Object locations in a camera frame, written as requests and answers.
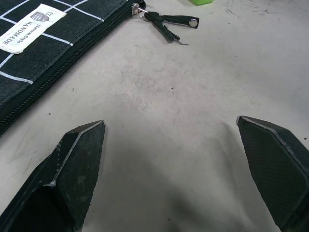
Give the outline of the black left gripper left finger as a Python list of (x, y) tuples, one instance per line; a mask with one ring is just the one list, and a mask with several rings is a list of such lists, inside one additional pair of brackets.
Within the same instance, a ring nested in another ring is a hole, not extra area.
[(65, 133), (0, 215), (0, 232), (81, 232), (98, 180), (104, 121)]

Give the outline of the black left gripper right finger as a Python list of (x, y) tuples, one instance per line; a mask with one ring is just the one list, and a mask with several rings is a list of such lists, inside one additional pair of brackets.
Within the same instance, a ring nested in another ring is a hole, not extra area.
[(309, 150), (286, 128), (238, 116), (252, 178), (281, 232), (309, 232)]

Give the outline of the dark object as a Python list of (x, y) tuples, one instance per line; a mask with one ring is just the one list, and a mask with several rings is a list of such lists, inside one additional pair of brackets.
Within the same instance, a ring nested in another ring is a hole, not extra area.
[(145, 0), (0, 0), (0, 137)]

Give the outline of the green object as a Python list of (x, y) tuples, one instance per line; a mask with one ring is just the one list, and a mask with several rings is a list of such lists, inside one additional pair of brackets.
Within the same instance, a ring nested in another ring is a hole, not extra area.
[(189, 1), (196, 6), (200, 6), (200, 5), (210, 4), (214, 0), (189, 0)]

